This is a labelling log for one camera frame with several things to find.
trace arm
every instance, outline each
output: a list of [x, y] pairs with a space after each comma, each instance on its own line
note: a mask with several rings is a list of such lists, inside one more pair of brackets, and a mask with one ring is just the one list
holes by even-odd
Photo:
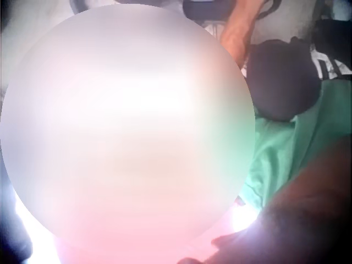
[[266, 0], [237, 0], [220, 38], [241, 69], [246, 59], [256, 18]]
[[310, 162], [248, 229], [214, 240], [219, 250], [203, 264], [321, 263], [350, 227], [350, 205], [351, 136]]

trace blurred circle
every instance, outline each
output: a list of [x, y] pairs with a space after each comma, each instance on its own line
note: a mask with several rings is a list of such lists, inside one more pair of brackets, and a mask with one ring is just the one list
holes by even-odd
[[239, 68], [204, 29], [161, 8], [109, 5], [30, 50], [0, 136], [19, 198], [49, 231], [99, 254], [157, 255], [232, 205], [254, 110]]

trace dark hair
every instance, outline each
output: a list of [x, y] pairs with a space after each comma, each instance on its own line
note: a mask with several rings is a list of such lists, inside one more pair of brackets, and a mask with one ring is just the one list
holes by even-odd
[[320, 95], [321, 80], [310, 46], [297, 38], [252, 47], [246, 81], [259, 114], [276, 121], [290, 121], [312, 107]]

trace green shirt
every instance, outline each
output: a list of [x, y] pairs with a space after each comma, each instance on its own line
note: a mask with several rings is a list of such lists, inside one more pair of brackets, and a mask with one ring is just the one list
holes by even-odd
[[317, 103], [291, 122], [257, 117], [255, 126], [254, 159], [239, 196], [260, 210], [323, 148], [351, 134], [351, 82], [324, 81]]

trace finger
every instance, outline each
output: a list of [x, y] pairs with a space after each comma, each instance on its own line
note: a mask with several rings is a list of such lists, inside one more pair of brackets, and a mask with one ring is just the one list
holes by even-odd
[[232, 243], [235, 239], [237, 239], [241, 234], [244, 233], [244, 231], [245, 230], [242, 230], [240, 232], [236, 232], [233, 234], [229, 234], [229, 235], [219, 236], [218, 238], [213, 239], [211, 241], [211, 244], [218, 249], [223, 248], [229, 245], [230, 243]]
[[177, 264], [203, 264], [202, 262], [195, 260], [194, 258], [184, 258], [183, 260], [179, 261]]

